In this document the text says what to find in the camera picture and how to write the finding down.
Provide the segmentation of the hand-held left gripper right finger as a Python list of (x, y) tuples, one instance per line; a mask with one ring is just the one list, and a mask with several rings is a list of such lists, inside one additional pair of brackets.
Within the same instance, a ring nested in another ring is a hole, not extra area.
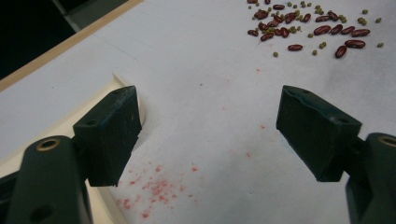
[(276, 128), (319, 182), (337, 182), (361, 122), (313, 92), (284, 86)]

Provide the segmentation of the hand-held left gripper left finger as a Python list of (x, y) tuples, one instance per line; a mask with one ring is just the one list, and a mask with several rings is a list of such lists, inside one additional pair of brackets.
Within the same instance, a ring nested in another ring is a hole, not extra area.
[(90, 185), (117, 186), (142, 130), (135, 86), (107, 94), (73, 130), (74, 142), (87, 152)]

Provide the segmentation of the wooden table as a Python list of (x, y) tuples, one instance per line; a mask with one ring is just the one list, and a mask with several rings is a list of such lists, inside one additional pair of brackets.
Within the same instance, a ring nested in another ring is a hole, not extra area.
[(126, 13), (128, 10), (131, 10), (133, 7), (136, 7), (137, 5), (143, 2), (144, 0), (127, 0), (119, 7), (116, 7), (115, 9), (109, 11), (102, 18), (99, 18), (98, 20), (94, 21), (87, 27), (83, 28), (81, 31), (78, 31), (75, 35), (68, 37), (62, 43), (58, 44), (52, 49), (49, 49), (48, 51), (46, 51), (36, 59), (24, 65), (22, 68), (16, 70), (15, 72), (11, 73), (7, 77), (0, 80), (0, 92), (8, 89), (15, 83), (29, 76), (40, 67), (46, 65), (47, 63), (50, 63), (64, 52), (73, 48), (76, 44), (78, 44), (82, 40), (86, 39), (87, 37), (97, 32), (98, 30), (100, 30), (110, 22), (117, 19), (122, 14)]

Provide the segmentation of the white table cover board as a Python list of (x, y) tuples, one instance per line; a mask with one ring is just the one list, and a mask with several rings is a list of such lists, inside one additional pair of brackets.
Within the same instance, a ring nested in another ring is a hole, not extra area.
[[(298, 3), (301, 0), (289, 0)], [(307, 0), (367, 20), (363, 49), (313, 22), (266, 42), (246, 0), (143, 0), (0, 91), (0, 162), (104, 91), (137, 88), (146, 120), (113, 203), (127, 224), (348, 224), (343, 183), (319, 183), (276, 129), (286, 85), (396, 135), (396, 0)]]

